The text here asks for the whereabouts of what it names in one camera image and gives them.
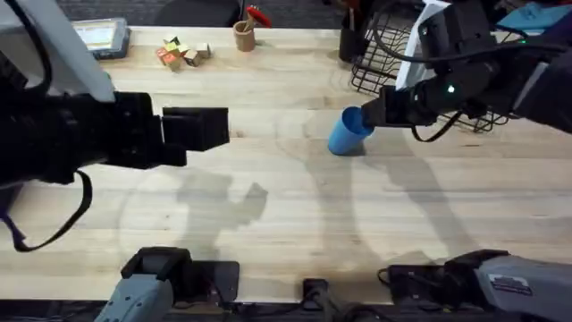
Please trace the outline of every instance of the blue plastic cup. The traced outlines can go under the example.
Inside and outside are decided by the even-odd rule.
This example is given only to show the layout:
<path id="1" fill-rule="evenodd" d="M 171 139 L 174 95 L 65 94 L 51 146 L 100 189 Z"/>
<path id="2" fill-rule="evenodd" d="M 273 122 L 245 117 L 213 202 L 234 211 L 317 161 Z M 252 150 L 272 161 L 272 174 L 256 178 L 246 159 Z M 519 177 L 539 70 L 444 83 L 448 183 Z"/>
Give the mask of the blue plastic cup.
<path id="1" fill-rule="evenodd" d="M 373 127 L 365 127 L 362 124 L 361 108 L 346 107 L 333 127 L 328 149 L 337 156 L 346 154 L 373 132 Z"/>

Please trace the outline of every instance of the small wooden block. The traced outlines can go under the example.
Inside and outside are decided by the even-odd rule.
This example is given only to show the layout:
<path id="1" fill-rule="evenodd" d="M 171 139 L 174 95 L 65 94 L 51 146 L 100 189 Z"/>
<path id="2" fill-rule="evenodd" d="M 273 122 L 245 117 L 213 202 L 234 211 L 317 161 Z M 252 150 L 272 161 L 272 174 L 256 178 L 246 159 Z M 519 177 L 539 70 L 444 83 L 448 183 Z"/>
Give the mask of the small wooden block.
<path id="1" fill-rule="evenodd" d="M 169 54 L 169 52 L 165 48 L 159 48 L 155 51 L 155 55 L 157 55 L 162 64 L 164 64 L 163 57 L 167 54 Z"/>
<path id="2" fill-rule="evenodd" d="M 177 36 L 174 35 L 167 35 L 163 38 L 163 43 L 165 43 L 166 45 L 168 43 L 175 43 L 177 46 L 181 44 L 181 42 L 179 41 L 179 38 Z"/>
<path id="3" fill-rule="evenodd" d="M 197 51 L 202 58 L 207 59 L 211 57 L 211 47 L 207 43 L 198 44 Z"/>
<path id="4" fill-rule="evenodd" d="M 177 49 L 179 50 L 179 53 L 181 55 L 181 57 L 185 56 L 185 54 L 187 54 L 187 52 L 189 51 L 189 46 L 185 45 L 185 44 L 180 44 L 177 46 Z"/>
<path id="5" fill-rule="evenodd" d="M 175 44 L 174 42 L 168 43 L 167 45 L 164 46 L 164 48 L 173 55 L 176 55 L 177 57 L 181 56 L 181 52 L 179 51 L 179 46 L 177 44 Z"/>
<path id="6" fill-rule="evenodd" d="M 200 65 L 202 58 L 195 50 L 189 50 L 185 56 L 183 56 L 185 63 L 189 66 L 197 67 Z"/>
<path id="7" fill-rule="evenodd" d="M 181 58 L 168 53 L 163 56 L 164 63 L 171 69 L 172 72 L 178 71 L 181 68 Z"/>

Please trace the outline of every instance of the black wire basket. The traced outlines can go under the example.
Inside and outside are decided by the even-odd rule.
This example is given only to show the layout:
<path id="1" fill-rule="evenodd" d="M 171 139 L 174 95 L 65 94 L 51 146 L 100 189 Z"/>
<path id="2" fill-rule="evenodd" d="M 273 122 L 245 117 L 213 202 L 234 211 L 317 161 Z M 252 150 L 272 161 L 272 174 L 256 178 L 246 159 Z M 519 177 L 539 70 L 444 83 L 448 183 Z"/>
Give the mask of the black wire basket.
<path id="1" fill-rule="evenodd" d="M 422 4 L 397 4 L 397 8 L 391 8 L 390 12 L 383 13 L 379 23 L 373 25 L 373 15 L 371 13 L 366 28 L 362 34 L 366 41 L 366 50 L 361 55 L 352 57 L 353 67 L 351 69 L 351 85 L 359 92 L 368 95 L 379 95 L 382 86 L 394 85 L 397 74 L 401 67 L 401 60 L 387 55 L 374 40 L 374 32 L 378 32 L 391 50 L 404 53 L 407 46 L 411 29 L 416 18 L 421 13 Z M 516 33 L 508 33 L 506 37 L 500 39 L 505 42 L 508 39 L 515 40 L 522 38 Z M 442 118 L 449 120 L 452 114 L 443 114 Z M 484 116 L 469 119 L 466 116 L 460 117 L 455 123 L 474 133 L 492 131 L 495 125 L 504 125 L 514 117 L 506 117 L 488 112 Z"/>

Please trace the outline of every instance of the cable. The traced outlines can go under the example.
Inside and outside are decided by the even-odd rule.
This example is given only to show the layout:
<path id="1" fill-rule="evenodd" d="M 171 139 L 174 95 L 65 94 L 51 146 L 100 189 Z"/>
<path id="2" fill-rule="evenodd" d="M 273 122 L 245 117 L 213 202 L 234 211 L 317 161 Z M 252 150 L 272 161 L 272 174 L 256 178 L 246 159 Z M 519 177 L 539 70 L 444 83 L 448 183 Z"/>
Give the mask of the cable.
<path id="1" fill-rule="evenodd" d="M 363 304 L 358 304 L 358 305 L 354 306 L 353 308 L 351 308 L 348 311 L 348 313 L 346 313 L 343 316 L 342 321 L 343 322 L 354 322 L 358 319 L 359 315 L 363 314 L 363 313 L 371 314 L 380 321 L 393 322 L 392 319 L 388 318 L 382 312 L 377 311 L 376 309 L 374 309 L 371 306 L 363 305 Z"/>
<path id="2" fill-rule="evenodd" d="M 70 216 L 70 218 L 60 227 L 60 229 L 55 232 L 55 234 L 47 239 L 47 241 L 42 242 L 37 246 L 28 246 L 24 243 L 26 236 L 18 229 L 16 224 L 7 214 L 0 214 L 0 219 L 4 221 L 10 233 L 12 235 L 12 240 L 14 244 L 14 248 L 19 252 L 31 252 L 33 250 L 39 250 L 42 247 L 49 245 L 52 242 L 55 242 L 60 237 L 62 237 L 65 233 L 67 233 L 73 225 L 85 214 L 85 212 L 91 206 L 91 201 L 93 199 L 93 186 L 91 185 L 91 179 L 89 176 L 84 172 L 77 170 L 77 174 L 80 175 L 81 182 L 83 184 L 83 195 L 81 197 L 81 203 L 78 209 Z"/>
<path id="3" fill-rule="evenodd" d="M 378 7 L 377 12 L 375 13 L 375 16 L 373 19 L 373 25 L 375 28 L 379 24 L 379 20 L 381 19 L 383 12 L 387 8 L 396 4 L 397 2 L 398 2 L 397 0 L 388 1 L 387 3 L 381 4 Z M 506 43 L 506 44 L 499 44 L 493 48 L 476 50 L 476 51 L 471 52 L 471 53 L 464 53 L 464 54 L 457 54 L 457 55 L 446 55 L 446 56 L 432 57 L 432 58 L 420 58 L 420 57 L 402 55 L 402 54 L 392 50 L 391 48 L 389 48 L 387 45 L 385 45 L 383 43 L 383 40 L 382 40 L 379 32 L 377 32 L 377 30 L 374 31 L 374 39 L 375 39 L 375 42 L 377 43 L 377 46 L 380 47 L 382 49 L 382 51 L 384 51 L 387 55 L 398 58 L 398 59 L 405 61 L 405 62 L 420 63 L 420 64 L 433 64 L 433 63 L 443 63 L 443 62 L 464 60 L 464 59 L 477 57 L 480 55 L 488 55 L 488 54 L 492 54 L 492 53 L 496 53 L 496 52 L 500 52 L 500 51 L 504 51 L 504 50 L 540 49 L 540 50 L 546 50 L 546 51 L 556 51 L 556 52 L 561 52 L 561 53 L 567 52 L 569 50 L 569 47 L 558 46 L 558 45 Z"/>
<path id="4" fill-rule="evenodd" d="M 24 26 L 26 32 L 28 32 L 28 36 L 36 51 L 38 52 L 38 57 L 40 62 L 42 63 L 42 67 L 44 68 L 44 79 L 34 88 L 26 89 L 26 91 L 33 92 L 39 95 L 45 95 L 52 86 L 52 64 L 50 63 L 50 58 L 47 54 L 46 47 L 42 43 L 42 40 L 39 37 L 38 31 L 29 21 L 28 15 L 21 9 L 20 5 L 16 2 L 16 0 L 5 0 L 6 4 L 12 8 L 14 14 L 20 19 L 21 24 Z"/>
<path id="5" fill-rule="evenodd" d="M 520 37 L 522 37 L 523 39 L 528 38 L 528 34 L 525 33 L 525 32 L 522 31 L 522 30 L 514 29 L 514 28 L 511 28 L 511 27 L 506 27 L 506 26 L 499 25 L 499 24 L 498 24 L 498 25 L 495 25 L 494 28 L 496 28 L 496 29 L 498 29 L 498 30 L 502 30 L 502 31 L 507 31 L 507 32 L 510 32 L 510 33 L 513 33 L 513 34 L 517 34 L 517 35 L 519 35 Z"/>
<path id="6" fill-rule="evenodd" d="M 382 268 L 382 269 L 378 270 L 377 271 L 377 279 L 379 280 L 379 282 L 381 284 L 383 284 L 383 286 L 385 286 L 387 288 L 391 288 L 390 283 L 382 278 L 382 274 L 385 274 L 385 273 L 387 273 L 387 268 Z"/>
<path id="7" fill-rule="evenodd" d="M 307 301 L 313 299 L 316 295 L 317 295 L 317 292 L 311 292 L 311 293 L 307 294 L 306 297 L 304 299 L 302 299 L 302 301 L 300 303 L 297 303 L 297 304 L 295 304 L 292 307 L 287 308 L 287 309 L 277 309 L 277 310 L 274 310 L 271 312 L 262 312 L 262 313 L 256 313 L 255 312 L 255 314 L 239 314 L 239 315 L 244 317 L 244 318 L 276 317 L 276 316 L 286 315 L 286 314 L 289 314 L 291 312 L 294 312 L 294 311 L 302 308 Z M 247 306 L 247 309 L 253 308 L 255 306 L 256 306 L 256 304 L 249 305 L 249 306 Z"/>
<path id="8" fill-rule="evenodd" d="M 417 127 L 416 126 L 412 126 L 411 127 L 411 133 L 413 133 L 413 137 L 415 138 L 415 140 L 418 140 L 419 142 L 425 142 L 425 143 L 430 143 L 430 142 L 435 142 L 437 139 L 439 139 L 441 136 L 443 136 L 443 134 L 445 134 L 452 126 L 453 124 L 455 124 L 455 122 L 461 117 L 461 115 L 463 115 L 463 112 L 458 111 L 456 112 L 446 123 L 445 125 L 443 125 L 443 127 L 438 130 L 432 137 L 430 137 L 429 139 L 422 139 L 419 136 L 419 133 L 417 132 Z"/>

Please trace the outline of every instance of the wooden tabletop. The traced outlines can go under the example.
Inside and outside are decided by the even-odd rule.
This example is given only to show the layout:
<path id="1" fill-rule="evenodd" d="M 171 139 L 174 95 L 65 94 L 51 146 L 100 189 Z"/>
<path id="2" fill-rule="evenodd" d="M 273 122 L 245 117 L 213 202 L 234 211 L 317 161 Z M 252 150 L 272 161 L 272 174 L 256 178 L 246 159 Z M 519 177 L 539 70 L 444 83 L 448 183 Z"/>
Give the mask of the wooden tabletop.
<path id="1" fill-rule="evenodd" d="M 154 56 L 166 33 L 209 42 L 214 57 L 172 73 Z M 157 112 L 228 106 L 231 143 L 183 168 L 86 167 L 93 206 L 60 241 L 18 254 L 0 227 L 0 298 L 107 299 L 125 262 L 154 245 L 239 261 L 241 301 L 295 301 L 306 277 L 387 301 L 378 268 L 483 248 L 572 263 L 572 137 L 527 121 L 432 144 L 379 129 L 365 156 L 335 157 L 326 143 L 341 109 L 371 99 L 337 62 L 339 32 L 256 33 L 245 54 L 230 29 L 133 29 L 129 58 L 102 63 L 117 89 L 150 93 Z M 80 196 L 77 183 L 34 182 L 11 214 L 37 243 Z"/>

